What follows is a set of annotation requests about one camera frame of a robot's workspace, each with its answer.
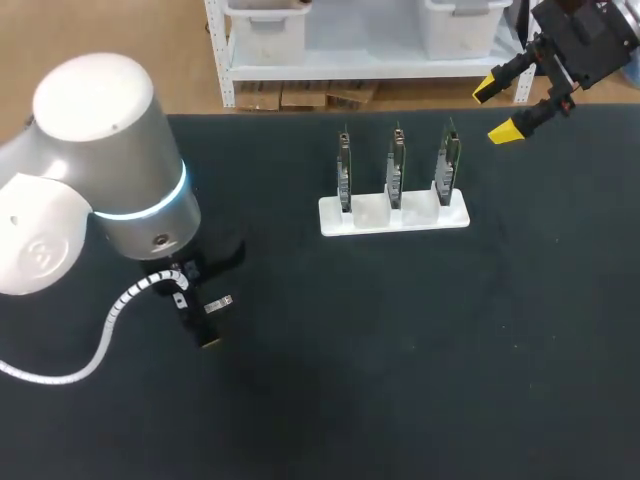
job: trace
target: white stand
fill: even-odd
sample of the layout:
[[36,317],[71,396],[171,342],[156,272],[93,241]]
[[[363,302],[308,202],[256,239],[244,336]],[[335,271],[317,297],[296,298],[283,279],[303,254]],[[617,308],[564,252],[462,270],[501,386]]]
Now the white stand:
[[325,237],[464,228],[471,223],[462,192],[455,189],[451,205],[442,207],[433,182],[431,190],[403,192],[401,210],[392,210],[386,186],[383,193],[353,195],[353,213],[342,213],[337,196],[321,198],[318,208]]

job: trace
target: floor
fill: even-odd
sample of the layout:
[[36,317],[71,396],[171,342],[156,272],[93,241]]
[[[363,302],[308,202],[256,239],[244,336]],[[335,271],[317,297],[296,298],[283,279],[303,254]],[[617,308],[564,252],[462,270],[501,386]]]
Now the floor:
[[[0,142],[22,128],[38,81],[62,61],[113,51],[151,74],[169,113],[225,113],[205,31],[203,0],[0,1]],[[371,110],[475,107],[478,79],[394,81],[382,85]],[[537,79],[532,99],[548,84]],[[576,101],[640,103],[640,90],[616,74]],[[492,106],[511,104],[507,93]]]

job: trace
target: white cable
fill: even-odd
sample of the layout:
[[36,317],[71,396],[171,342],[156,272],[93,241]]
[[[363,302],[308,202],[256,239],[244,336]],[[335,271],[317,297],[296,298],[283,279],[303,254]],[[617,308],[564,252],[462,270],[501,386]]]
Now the white cable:
[[187,278],[177,270],[164,270],[162,272],[154,273],[146,278],[143,278],[135,285],[132,285],[125,293],[120,295],[120,298],[118,298],[116,303],[114,303],[111,307],[111,310],[109,310],[109,314],[107,315],[107,319],[104,323],[104,328],[102,329],[102,337],[100,338],[98,349],[93,355],[91,361],[82,370],[79,370],[78,372],[72,373],[70,375],[48,377],[44,375],[36,375],[34,373],[25,372],[23,370],[12,367],[5,362],[0,361],[0,371],[11,375],[12,377],[24,380],[25,382],[40,383],[42,385],[67,385],[69,383],[79,382],[80,380],[91,375],[104,359],[104,356],[107,353],[107,349],[109,348],[109,343],[111,343],[113,327],[115,326],[118,315],[120,315],[120,312],[122,312],[124,306],[129,303],[133,299],[133,297],[138,295],[143,290],[146,290],[154,283],[163,282],[166,280],[173,280],[183,291],[186,290],[189,286],[189,281],[187,280]]

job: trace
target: black tabletop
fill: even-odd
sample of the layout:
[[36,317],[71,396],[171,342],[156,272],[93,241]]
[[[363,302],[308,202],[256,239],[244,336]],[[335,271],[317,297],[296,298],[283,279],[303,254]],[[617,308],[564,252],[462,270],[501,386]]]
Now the black tabletop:
[[[382,190],[396,121],[423,189],[449,114],[469,228],[322,237],[345,123],[356,193]],[[224,342],[198,350],[146,294],[87,380],[0,376],[0,476],[639,478],[640,108],[490,144],[509,114],[173,117],[204,221],[247,242],[205,292],[236,300]],[[79,369],[140,276],[90,225],[62,281],[0,298],[0,359]]]

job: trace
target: white storage bin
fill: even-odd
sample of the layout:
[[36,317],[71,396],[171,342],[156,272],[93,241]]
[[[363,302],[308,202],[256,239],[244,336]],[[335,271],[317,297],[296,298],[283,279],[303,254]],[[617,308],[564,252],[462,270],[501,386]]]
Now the white storage bin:
[[486,57],[513,0],[418,0],[422,40],[432,60]]
[[295,65],[304,61],[305,22],[311,5],[287,10],[225,7],[236,35],[235,55],[247,65]]

